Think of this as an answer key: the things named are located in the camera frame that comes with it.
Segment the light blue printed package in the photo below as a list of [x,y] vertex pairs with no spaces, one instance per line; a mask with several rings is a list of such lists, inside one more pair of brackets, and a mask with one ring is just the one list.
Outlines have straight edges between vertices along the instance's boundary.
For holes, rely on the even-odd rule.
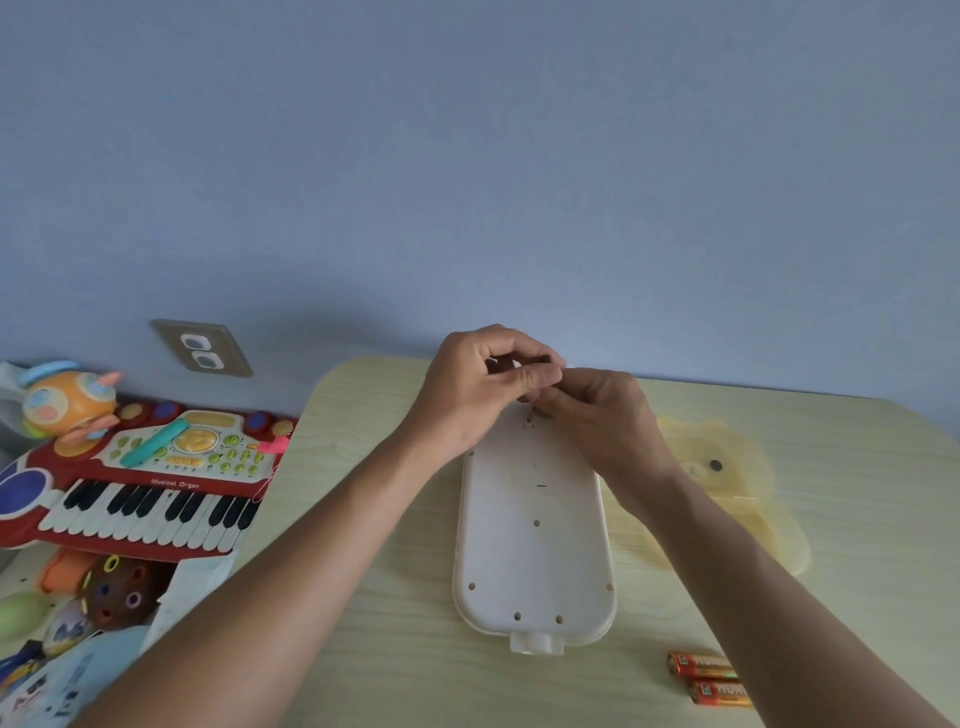
[[0,702],[0,728],[66,728],[138,659],[149,626],[92,634]]

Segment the translucent yellow silicone toy cover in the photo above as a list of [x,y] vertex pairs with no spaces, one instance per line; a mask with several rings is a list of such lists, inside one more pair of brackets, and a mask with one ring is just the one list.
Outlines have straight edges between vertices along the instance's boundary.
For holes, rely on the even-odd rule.
[[792,576],[811,564],[810,542],[777,495],[777,477],[761,445],[718,419],[657,424],[679,466]]

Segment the red toy piano keyboard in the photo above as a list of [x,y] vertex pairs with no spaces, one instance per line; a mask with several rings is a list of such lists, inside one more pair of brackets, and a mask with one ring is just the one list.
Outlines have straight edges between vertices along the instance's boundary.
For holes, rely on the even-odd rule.
[[[244,543],[282,455],[260,441],[287,435],[296,418],[191,408],[174,401],[125,405],[94,443],[43,443],[0,468],[0,549],[36,542],[105,555],[179,562]],[[177,418],[188,430],[139,467],[119,460]]]

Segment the light green egg-shaped toy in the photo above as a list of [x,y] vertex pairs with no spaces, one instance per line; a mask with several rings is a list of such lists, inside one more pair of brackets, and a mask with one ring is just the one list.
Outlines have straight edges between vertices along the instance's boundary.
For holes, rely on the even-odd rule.
[[46,594],[35,590],[0,597],[0,643],[28,638],[44,624],[55,606]]

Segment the orange battery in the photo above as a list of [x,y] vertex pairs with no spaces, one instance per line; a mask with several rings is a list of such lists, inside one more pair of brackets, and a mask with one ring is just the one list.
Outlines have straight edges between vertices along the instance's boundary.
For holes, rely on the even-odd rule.
[[678,650],[666,653],[670,674],[697,681],[738,682],[731,662],[721,654],[698,654]]
[[746,688],[739,682],[689,679],[687,689],[691,701],[701,707],[754,708]]

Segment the person's left hand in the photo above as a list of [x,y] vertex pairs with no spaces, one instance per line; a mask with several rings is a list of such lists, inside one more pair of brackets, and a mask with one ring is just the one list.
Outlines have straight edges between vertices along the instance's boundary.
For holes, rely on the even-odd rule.
[[418,457],[437,470],[475,446],[501,412],[526,394],[498,394],[486,384],[497,371],[567,362],[546,344],[499,323],[446,336],[401,430]]

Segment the white oblong plastic toy panel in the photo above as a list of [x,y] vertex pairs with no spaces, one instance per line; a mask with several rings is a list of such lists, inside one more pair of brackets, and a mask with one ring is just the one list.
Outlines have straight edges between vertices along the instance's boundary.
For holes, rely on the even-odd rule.
[[562,656],[614,623],[599,477],[530,404],[507,405],[463,456],[452,591],[468,625],[519,654]]

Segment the brown toy with coloured holes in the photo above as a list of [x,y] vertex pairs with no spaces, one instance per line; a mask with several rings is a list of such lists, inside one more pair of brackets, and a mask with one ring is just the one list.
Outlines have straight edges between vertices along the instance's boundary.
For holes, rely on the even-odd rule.
[[155,562],[103,555],[81,580],[81,611],[94,630],[142,625],[156,609],[167,576],[167,570]]

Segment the person's right forearm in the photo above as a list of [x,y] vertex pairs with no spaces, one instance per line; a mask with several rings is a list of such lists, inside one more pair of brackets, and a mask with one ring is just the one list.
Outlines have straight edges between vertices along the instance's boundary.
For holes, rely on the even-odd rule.
[[603,479],[654,536],[767,728],[955,728],[684,473]]

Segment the white and blue toy ball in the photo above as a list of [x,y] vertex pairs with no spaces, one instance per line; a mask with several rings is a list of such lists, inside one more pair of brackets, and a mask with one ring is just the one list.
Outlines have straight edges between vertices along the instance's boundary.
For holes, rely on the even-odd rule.
[[87,614],[86,601],[73,598],[65,602],[51,618],[42,637],[42,650],[53,660],[90,637],[94,624]]

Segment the person's left forearm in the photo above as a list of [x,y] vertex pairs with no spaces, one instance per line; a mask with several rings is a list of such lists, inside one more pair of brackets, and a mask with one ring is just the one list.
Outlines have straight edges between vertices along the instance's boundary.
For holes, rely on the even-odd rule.
[[469,448],[390,434],[69,728],[276,728],[404,512]]

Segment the person's right hand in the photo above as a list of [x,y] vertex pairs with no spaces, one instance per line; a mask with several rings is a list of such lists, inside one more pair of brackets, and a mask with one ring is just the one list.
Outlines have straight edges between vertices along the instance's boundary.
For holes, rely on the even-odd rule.
[[658,497],[678,480],[680,466],[639,380],[628,372],[600,371],[594,414],[579,421],[553,420],[618,504],[646,522]]

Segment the orange round toy with horn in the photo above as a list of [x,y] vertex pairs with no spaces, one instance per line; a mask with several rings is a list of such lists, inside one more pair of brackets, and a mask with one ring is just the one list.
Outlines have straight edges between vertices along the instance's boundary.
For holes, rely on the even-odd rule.
[[97,441],[119,424],[115,386],[123,373],[97,373],[56,360],[22,370],[20,425],[27,437],[66,446]]

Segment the beige wall outlet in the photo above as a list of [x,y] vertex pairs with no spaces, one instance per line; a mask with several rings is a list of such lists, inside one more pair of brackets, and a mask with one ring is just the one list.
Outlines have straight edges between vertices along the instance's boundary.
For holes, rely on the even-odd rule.
[[229,328],[222,323],[150,320],[177,361],[195,373],[250,379],[254,371]]

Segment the orange plastic toy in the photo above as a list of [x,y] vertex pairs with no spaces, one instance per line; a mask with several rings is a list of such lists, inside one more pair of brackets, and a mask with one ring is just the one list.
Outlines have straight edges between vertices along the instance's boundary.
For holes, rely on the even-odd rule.
[[76,597],[99,558],[97,553],[61,547],[43,565],[37,588],[44,594]]

